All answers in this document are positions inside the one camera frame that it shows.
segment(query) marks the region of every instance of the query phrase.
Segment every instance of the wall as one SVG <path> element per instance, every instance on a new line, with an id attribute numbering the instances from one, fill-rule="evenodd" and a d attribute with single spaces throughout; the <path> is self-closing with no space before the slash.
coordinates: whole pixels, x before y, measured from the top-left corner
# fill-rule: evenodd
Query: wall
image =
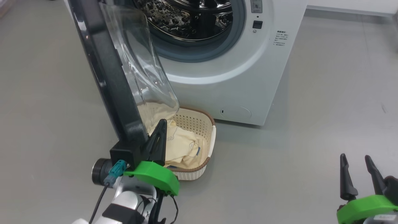
<path id="1" fill-rule="evenodd" d="M 365 11 L 382 14 L 395 14 L 398 10 L 397 0 L 308 0 L 308 8 L 335 8 L 333 11 Z"/>

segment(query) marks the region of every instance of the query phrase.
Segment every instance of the green 3d printed part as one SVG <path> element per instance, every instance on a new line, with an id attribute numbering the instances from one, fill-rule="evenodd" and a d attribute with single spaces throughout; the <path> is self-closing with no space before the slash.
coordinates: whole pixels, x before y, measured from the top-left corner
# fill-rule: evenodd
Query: green 3d printed part
<path id="1" fill-rule="evenodd" d="M 157 163 L 141 161 L 134 171 L 125 171 L 125 176 L 134 175 L 138 180 L 154 185 L 168 195 L 178 195 L 179 182 L 173 172 Z"/>

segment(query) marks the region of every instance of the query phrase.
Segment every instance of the basket rim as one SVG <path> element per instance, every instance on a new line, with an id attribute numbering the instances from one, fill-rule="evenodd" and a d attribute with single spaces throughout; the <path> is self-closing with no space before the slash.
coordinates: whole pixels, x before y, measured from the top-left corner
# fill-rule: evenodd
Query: basket rim
<path id="1" fill-rule="evenodd" d="M 195 111 L 195 112 L 198 112 L 198 113 L 201 113 L 201 114 L 204 114 L 204 115 L 206 115 L 209 119 L 210 119 L 210 121 L 211 121 L 211 124 L 213 125 L 213 126 L 215 126 L 216 125 L 216 122 L 214 121 L 214 119 L 210 116 L 210 114 L 209 113 L 207 113 L 206 111 L 203 111 L 203 110 L 197 110 L 197 109 L 193 109 L 193 108 L 190 108 L 190 107 L 184 107 L 184 106 L 181 106 L 180 107 L 180 109 L 184 109 L 184 110 L 192 110 L 192 111 Z"/>
<path id="2" fill-rule="evenodd" d="M 216 125 L 216 122 L 214 121 L 214 119 L 210 116 L 210 114 L 208 114 L 208 113 L 205 112 L 205 111 L 197 110 L 197 109 L 193 109 L 193 108 L 189 108 L 189 107 L 182 107 L 182 106 L 180 107 L 180 109 L 192 110 L 192 111 L 195 111 L 195 112 L 198 112 L 198 113 L 202 113 L 202 114 L 206 115 L 206 116 L 210 119 L 211 124 L 212 124 L 213 126 Z M 205 160 L 200 166 L 198 166 L 198 167 L 196 167 L 196 168 L 192 168 L 192 169 L 169 168 L 169 170 L 171 170 L 171 171 L 173 171 L 173 172 L 183 172 L 183 173 L 196 172 L 196 171 L 201 170 L 203 167 L 205 167 L 205 166 L 207 165 L 207 163 L 209 162 L 209 160 L 210 160 L 210 157 L 208 156 L 208 157 L 206 158 L 206 160 Z"/>

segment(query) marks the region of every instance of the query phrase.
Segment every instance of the washing machine door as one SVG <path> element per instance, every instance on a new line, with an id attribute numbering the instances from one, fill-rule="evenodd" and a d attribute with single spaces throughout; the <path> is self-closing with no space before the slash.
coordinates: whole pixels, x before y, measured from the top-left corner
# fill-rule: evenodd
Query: washing machine door
<path id="1" fill-rule="evenodd" d="M 145 15 L 97 0 L 69 0 L 69 7 L 119 139 L 145 142 L 160 119 L 179 109 Z"/>

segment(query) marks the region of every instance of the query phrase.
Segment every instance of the laundry basket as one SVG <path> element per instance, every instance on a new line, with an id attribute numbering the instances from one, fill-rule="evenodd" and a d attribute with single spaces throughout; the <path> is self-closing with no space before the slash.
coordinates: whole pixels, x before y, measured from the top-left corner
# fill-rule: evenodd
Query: laundry basket
<path id="1" fill-rule="evenodd" d="M 201 161 L 203 162 L 200 166 L 193 169 L 183 169 L 178 167 L 169 168 L 179 180 L 196 180 L 205 172 L 206 165 L 213 153 L 214 142 L 216 139 L 215 122 L 207 113 L 189 108 L 180 108 L 172 119 L 176 121 L 177 126 L 184 130 L 194 132 L 197 135 L 202 136 L 203 139 L 207 141 L 207 144 L 203 145 L 203 149 L 201 149 L 203 150 L 203 158 L 201 158 Z"/>

